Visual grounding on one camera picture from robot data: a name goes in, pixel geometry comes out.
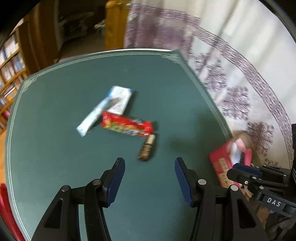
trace red chair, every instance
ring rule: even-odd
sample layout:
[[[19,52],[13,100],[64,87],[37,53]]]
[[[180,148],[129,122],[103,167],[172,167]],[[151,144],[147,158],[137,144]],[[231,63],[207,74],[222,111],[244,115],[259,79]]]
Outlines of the red chair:
[[[15,219],[13,217],[9,199],[8,199],[8,192],[6,185],[4,183],[0,184],[0,215],[10,230],[11,234],[14,236],[14,238],[17,241],[25,241],[20,229],[17,226],[17,223],[15,222]]]

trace bookshelf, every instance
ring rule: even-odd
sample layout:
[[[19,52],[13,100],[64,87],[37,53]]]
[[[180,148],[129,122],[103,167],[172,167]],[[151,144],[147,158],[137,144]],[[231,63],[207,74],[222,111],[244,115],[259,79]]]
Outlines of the bookshelf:
[[[10,107],[27,72],[16,27],[0,49],[0,134],[7,128]]]

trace green tablecloth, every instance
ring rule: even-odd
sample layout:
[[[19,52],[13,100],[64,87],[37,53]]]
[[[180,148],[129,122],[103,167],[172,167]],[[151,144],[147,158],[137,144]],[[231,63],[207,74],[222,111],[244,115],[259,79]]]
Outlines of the green tablecloth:
[[[125,115],[156,121],[155,156],[137,160],[143,137],[76,127],[113,85],[136,91]],[[209,153],[230,137],[203,84],[178,51],[109,51],[74,58],[31,75],[10,115],[6,177],[15,219],[29,240],[62,185],[84,186],[117,159],[126,171],[115,202],[104,209],[112,240],[188,240],[189,208],[174,172],[183,157],[200,178],[217,183]],[[80,207],[80,219],[83,209]],[[86,240],[81,225],[81,240]]]

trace floral curtain pattern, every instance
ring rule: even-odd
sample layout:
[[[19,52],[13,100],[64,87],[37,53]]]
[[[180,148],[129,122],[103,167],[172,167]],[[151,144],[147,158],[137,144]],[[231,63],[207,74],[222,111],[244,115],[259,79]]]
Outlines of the floral curtain pattern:
[[[296,44],[258,0],[134,0],[125,48],[179,49],[261,163],[291,167]]]

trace red plastic wrapper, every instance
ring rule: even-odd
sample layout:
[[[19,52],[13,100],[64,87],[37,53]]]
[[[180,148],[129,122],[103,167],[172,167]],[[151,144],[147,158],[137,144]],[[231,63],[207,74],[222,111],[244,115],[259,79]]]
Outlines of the red plastic wrapper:
[[[139,119],[132,120],[123,116],[111,114],[107,111],[103,111],[102,116],[102,127],[106,129],[131,136],[148,136],[153,133],[153,127],[149,120],[145,122]]]

